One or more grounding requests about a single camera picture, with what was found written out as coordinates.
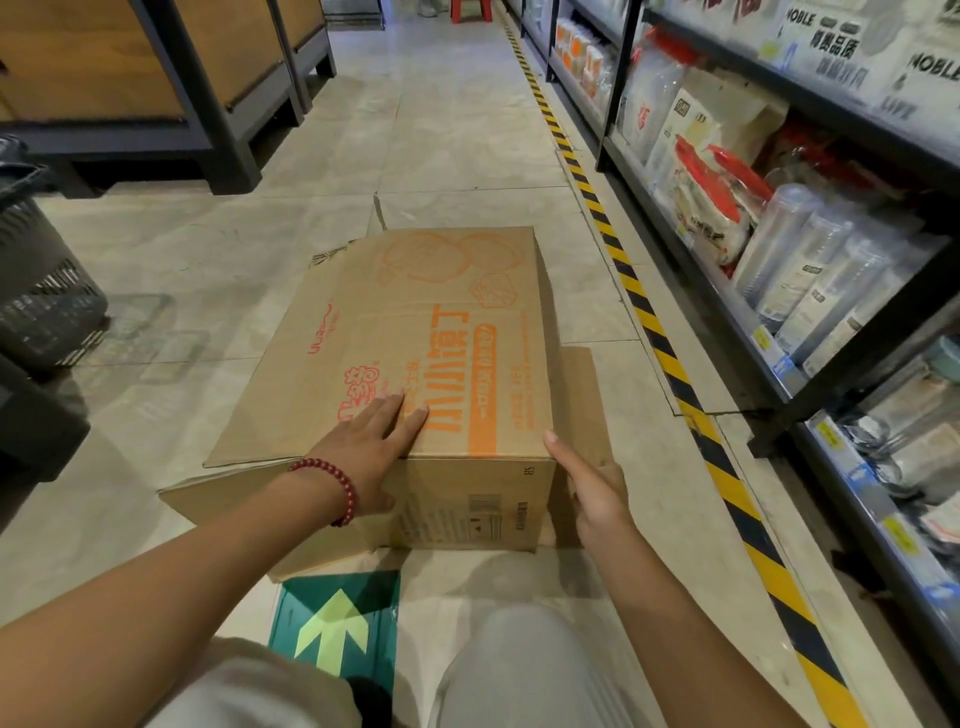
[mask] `person's left hand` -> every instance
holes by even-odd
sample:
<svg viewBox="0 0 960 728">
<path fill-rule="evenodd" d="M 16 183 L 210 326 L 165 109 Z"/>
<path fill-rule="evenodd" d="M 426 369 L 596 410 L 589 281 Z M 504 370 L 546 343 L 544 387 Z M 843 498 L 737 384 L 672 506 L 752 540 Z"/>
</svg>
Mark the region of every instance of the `person's left hand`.
<svg viewBox="0 0 960 728">
<path fill-rule="evenodd" d="M 403 393 L 377 397 L 366 409 L 348 422 L 339 423 L 306 453 L 340 468 L 357 491 L 357 516 L 385 513 L 394 507 L 394 499 L 380 489 L 394 461 L 406 452 L 426 422 L 429 408 L 422 405 L 389 435 L 387 431 L 403 404 Z"/>
</svg>

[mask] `open cardboard box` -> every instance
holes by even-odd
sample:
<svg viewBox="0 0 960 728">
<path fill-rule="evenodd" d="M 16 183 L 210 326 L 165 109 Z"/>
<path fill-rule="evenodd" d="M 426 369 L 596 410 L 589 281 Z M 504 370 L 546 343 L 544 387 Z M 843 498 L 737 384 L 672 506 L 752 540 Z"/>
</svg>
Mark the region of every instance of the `open cardboard box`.
<svg viewBox="0 0 960 728">
<path fill-rule="evenodd" d="M 594 462 L 610 443 L 589 350 L 560 346 L 531 228 L 385 231 L 315 258 L 204 463 L 218 470 L 160 498 L 208 522 L 399 387 L 401 417 L 431 407 L 387 476 L 399 506 L 319 531 L 274 579 L 380 546 L 533 549 L 548 502 L 555 542 L 570 539 L 542 433 Z"/>
</svg>

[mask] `wooden display stand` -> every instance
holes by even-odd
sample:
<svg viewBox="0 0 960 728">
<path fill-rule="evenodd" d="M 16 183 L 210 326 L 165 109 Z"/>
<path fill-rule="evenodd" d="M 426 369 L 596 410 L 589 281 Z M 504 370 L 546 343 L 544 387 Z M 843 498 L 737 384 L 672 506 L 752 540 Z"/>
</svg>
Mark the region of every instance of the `wooden display stand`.
<svg viewBox="0 0 960 728">
<path fill-rule="evenodd" d="M 23 139 L 67 197 L 103 192 L 88 163 L 154 159 L 194 159 L 214 194 L 250 192 L 251 138 L 278 113 L 300 124 L 315 68 L 336 73 L 319 0 L 10 4 L 0 133 Z"/>
</svg>

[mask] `hand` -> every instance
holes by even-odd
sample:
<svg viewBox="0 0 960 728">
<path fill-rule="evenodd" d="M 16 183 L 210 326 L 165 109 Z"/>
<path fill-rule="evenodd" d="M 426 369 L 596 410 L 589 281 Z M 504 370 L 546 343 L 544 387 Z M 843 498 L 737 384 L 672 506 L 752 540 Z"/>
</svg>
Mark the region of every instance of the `hand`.
<svg viewBox="0 0 960 728">
<path fill-rule="evenodd" d="M 596 543 L 612 527 L 634 525 L 627 506 L 627 484 L 616 463 L 594 468 L 553 430 L 543 433 L 547 452 L 573 478 L 573 508 L 577 516 L 577 534 L 584 546 Z"/>
<path fill-rule="evenodd" d="M 429 408 L 422 405 L 384 437 L 396 420 L 403 394 L 377 397 L 366 409 L 348 422 L 339 423 L 306 453 L 340 468 L 357 491 L 357 516 L 386 513 L 394 499 L 380 490 L 383 478 L 394 461 L 410 449 L 426 422 Z M 303 468 L 297 473 L 327 476 L 324 471 Z"/>
</svg>

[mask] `store aisle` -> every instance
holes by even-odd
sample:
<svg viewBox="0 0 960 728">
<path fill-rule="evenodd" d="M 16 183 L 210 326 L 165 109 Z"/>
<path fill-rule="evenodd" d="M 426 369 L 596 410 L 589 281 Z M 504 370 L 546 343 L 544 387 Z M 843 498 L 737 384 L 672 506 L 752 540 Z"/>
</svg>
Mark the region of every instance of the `store aisle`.
<svg viewBox="0 0 960 728">
<path fill-rule="evenodd" d="M 201 471 L 316 253 L 388 228 L 532 225 L 565 343 L 593 352 L 637 523 L 712 619 L 812 726 L 827 721 L 631 310 L 594 237 L 500 24 L 418 18 L 336 32 L 339 75 L 251 195 L 203 185 L 118 185 L 43 207 L 111 298 L 116 325 L 64 391 L 93 431 L 59 481 L 0 535 L 0 622 L 189 524 L 155 491 Z M 545 91 L 574 146 L 583 140 Z M 578 151 L 585 168 L 586 151 Z M 591 182 L 728 452 L 752 490 L 835 661 L 875 726 L 919 725 L 794 507 L 782 468 L 755 461 L 748 428 L 695 329 L 602 177 Z M 379 200 L 382 220 L 373 195 Z M 553 606 L 629 697 L 663 720 L 595 571 L 580 551 L 379 553 L 324 572 L 401 569 L 395 710 L 425 724 L 447 665 L 486 616 Z M 265 643 L 278 587 L 264 580 L 222 634 Z"/>
</svg>

